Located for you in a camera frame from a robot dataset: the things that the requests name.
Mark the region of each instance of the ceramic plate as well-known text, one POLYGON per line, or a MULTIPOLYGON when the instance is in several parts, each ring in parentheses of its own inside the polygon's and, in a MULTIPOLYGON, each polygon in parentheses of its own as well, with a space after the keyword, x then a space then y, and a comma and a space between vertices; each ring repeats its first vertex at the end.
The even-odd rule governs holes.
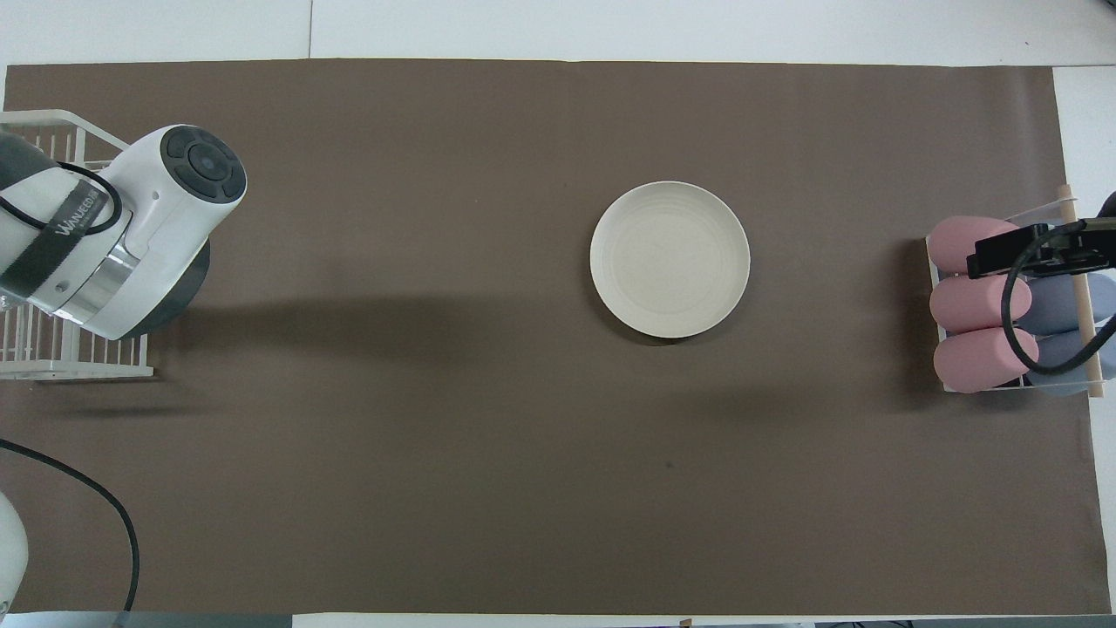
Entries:
POLYGON ((616 199, 589 244, 600 298, 628 327, 685 338, 720 323, 748 284, 751 254, 740 220, 713 193, 679 181, 616 199))

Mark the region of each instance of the black cable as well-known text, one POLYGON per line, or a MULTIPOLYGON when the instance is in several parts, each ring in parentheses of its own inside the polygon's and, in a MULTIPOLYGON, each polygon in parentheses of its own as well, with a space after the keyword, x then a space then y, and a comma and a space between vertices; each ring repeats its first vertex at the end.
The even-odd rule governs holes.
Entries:
POLYGON ((8 450, 9 452, 15 452, 22 456, 27 456, 32 461, 38 461, 47 466, 51 466, 64 474, 77 480, 78 482, 85 484, 89 489, 97 492, 98 495, 104 497, 109 504, 116 509, 116 513, 121 515, 121 520, 124 521, 124 529, 128 533, 128 545, 132 549, 132 580, 128 584, 128 597, 124 600, 124 611, 128 612, 132 610, 132 602, 136 599, 136 588, 140 586, 140 543, 136 541, 136 530, 132 525, 132 518, 128 516, 128 511, 124 509, 124 504, 116 499, 115 495, 108 492, 107 489, 97 484, 92 477, 85 475, 84 473, 75 470, 74 467, 62 463, 61 461, 56 461, 46 454, 40 454, 35 450, 29 450, 22 445, 17 445, 10 441, 4 441, 0 438, 0 450, 8 450))
MULTIPOLYGON (((113 184, 109 183, 108 181, 105 181, 105 178, 102 175, 97 174, 96 172, 93 172, 92 170, 86 170, 80 165, 74 165, 73 163, 66 163, 64 161, 59 161, 57 163, 58 166, 61 167, 62 170, 76 172, 78 174, 93 178, 102 187, 104 187, 105 191, 108 193, 108 195, 112 196, 113 199, 113 214, 108 218, 108 220, 102 222, 100 224, 97 224, 96 226, 90 226, 89 230, 85 232, 85 234, 96 235, 102 231, 107 231, 108 229, 112 229, 113 225, 116 224, 116 222, 121 219, 121 215, 124 213, 124 203, 121 202, 121 194, 119 192, 116 191, 116 187, 113 186, 113 184)), ((18 206, 11 204, 11 202, 4 199, 3 196, 0 196, 0 207, 3 207, 4 211, 12 214, 15 218, 17 218, 20 222, 23 222, 25 224, 35 226, 40 231, 47 228, 46 222, 21 211, 18 206)))
POLYGON ((1000 327, 1003 328, 1003 335, 1008 339, 1008 346, 1011 347, 1012 354, 1016 355, 1016 358, 1018 358, 1024 367, 1042 376, 1060 376, 1072 371, 1087 363, 1089 358, 1093 358, 1097 351, 1100 351, 1100 347, 1108 342, 1108 339, 1110 339, 1114 335, 1116 335, 1116 318, 1113 318, 1105 323, 1103 328, 1100 328, 1100 331, 1097 332, 1097 336, 1094 337, 1093 340, 1086 344, 1085 347, 1075 354, 1070 359, 1066 360, 1061 365, 1048 367, 1031 360, 1031 357, 1023 351, 1023 348, 1019 345, 1019 339, 1016 338, 1014 328, 1011 323, 1011 290, 1016 286, 1016 279, 1019 278, 1019 273, 1022 271, 1023 264, 1026 264, 1031 257, 1038 252, 1042 244, 1054 238, 1057 238, 1058 235, 1076 233, 1085 229, 1086 224, 1087 223, 1084 220, 1077 220, 1060 226, 1055 226, 1046 233, 1035 238, 1035 240, 1027 244, 1023 251, 1020 252, 1019 255, 1016 257, 1016 260, 1011 263, 1011 269, 1008 270, 1007 281, 1003 283, 1003 292, 1000 294, 1000 327))

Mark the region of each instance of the black strap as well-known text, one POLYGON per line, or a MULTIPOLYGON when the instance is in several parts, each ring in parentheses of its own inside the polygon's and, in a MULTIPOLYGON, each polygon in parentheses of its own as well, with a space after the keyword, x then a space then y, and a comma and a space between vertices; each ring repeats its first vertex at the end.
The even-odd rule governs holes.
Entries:
POLYGON ((78 181, 46 228, 0 274, 0 291, 27 300, 77 248, 107 202, 108 194, 78 181))

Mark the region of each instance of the white wire rack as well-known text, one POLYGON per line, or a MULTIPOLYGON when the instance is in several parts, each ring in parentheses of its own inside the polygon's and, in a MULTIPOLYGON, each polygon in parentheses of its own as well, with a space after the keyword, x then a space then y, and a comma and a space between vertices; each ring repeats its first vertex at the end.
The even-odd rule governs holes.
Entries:
MULTIPOLYGON (((60 109, 0 112, 0 128, 27 138, 56 161, 100 170, 127 147, 118 137, 60 109)), ((31 303, 2 312, 0 379, 145 378, 147 337, 108 340, 31 303)))

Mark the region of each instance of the plate rim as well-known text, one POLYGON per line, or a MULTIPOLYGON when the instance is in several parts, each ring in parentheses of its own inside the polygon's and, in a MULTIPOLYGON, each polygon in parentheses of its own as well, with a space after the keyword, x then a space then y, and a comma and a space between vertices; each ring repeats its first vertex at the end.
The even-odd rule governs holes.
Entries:
POLYGON ((631 328, 631 329, 633 329, 633 330, 635 330, 635 331, 637 331, 637 332, 639 332, 642 335, 645 335, 645 336, 648 336, 648 337, 652 337, 652 338, 662 338, 662 339, 684 339, 684 338, 695 337, 698 335, 704 334, 704 332, 706 332, 706 331, 715 328, 721 322, 723 322, 725 319, 728 319, 729 318, 729 313, 731 313, 737 308, 737 306, 740 305, 740 299, 743 298, 744 290, 748 288, 748 282, 751 279, 751 258, 752 258, 752 254, 751 254, 751 242, 748 239, 748 232, 744 230, 743 223, 740 222, 740 216, 737 215, 737 212, 732 211, 732 207, 729 206, 729 203, 724 202, 724 200, 721 196, 714 194, 713 192, 706 190, 705 187, 702 187, 701 185, 696 185, 694 183, 689 183, 686 181, 676 181, 676 180, 650 181, 647 183, 643 183, 641 185, 636 185, 635 187, 632 187, 631 190, 627 190, 626 192, 624 192, 623 194, 620 194, 619 196, 617 196, 615 200, 613 200, 612 203, 608 204, 608 207, 605 209, 605 211, 600 214, 600 218, 597 219, 597 224, 593 229, 593 236, 589 240, 589 274, 593 278, 593 287, 597 290, 597 296, 599 296, 600 300, 604 301, 605 307, 608 308, 608 311, 612 313, 613 317, 615 317, 619 322, 624 323, 628 328, 631 328), (602 224, 604 223, 604 221, 608 216, 609 212, 613 212, 614 207, 616 207, 616 205, 620 201, 623 201, 625 196, 627 196, 629 194, 633 194, 633 193, 635 193, 638 190, 642 190, 644 187, 660 186, 660 185, 681 185, 681 186, 685 186, 685 187, 691 187, 691 189, 698 190, 702 194, 705 194, 705 195, 710 196, 711 199, 713 199, 715 201, 715 203, 718 203, 720 205, 721 209, 723 209, 724 211, 727 211, 728 214, 732 216, 733 223, 735 224, 735 229, 739 229, 740 238, 741 238, 741 240, 743 242, 743 252, 744 252, 744 261, 743 261, 744 269, 743 269, 743 273, 744 273, 744 278, 743 278, 743 281, 741 282, 741 286, 740 286, 740 293, 735 294, 735 298, 732 300, 732 305, 727 308, 727 310, 724 311, 724 313, 722 313, 722 316, 720 318, 718 318, 715 321, 709 323, 708 326, 705 326, 702 329, 696 330, 696 331, 686 331, 685 334, 663 334, 661 331, 648 331, 646 329, 641 329, 641 328, 636 327, 635 325, 633 325, 633 323, 624 320, 624 318, 620 317, 619 313, 613 308, 613 305, 609 303, 608 298, 606 297, 606 294, 604 293, 604 291, 600 289, 600 281, 602 281, 602 279, 598 278, 598 265, 599 265, 599 263, 595 261, 595 258, 598 257, 598 254, 596 254, 596 253, 598 252, 598 249, 602 245, 602 243, 600 243, 602 242, 602 238, 603 238, 603 235, 600 234, 600 232, 602 232, 602 230, 600 230, 602 229, 602 224))

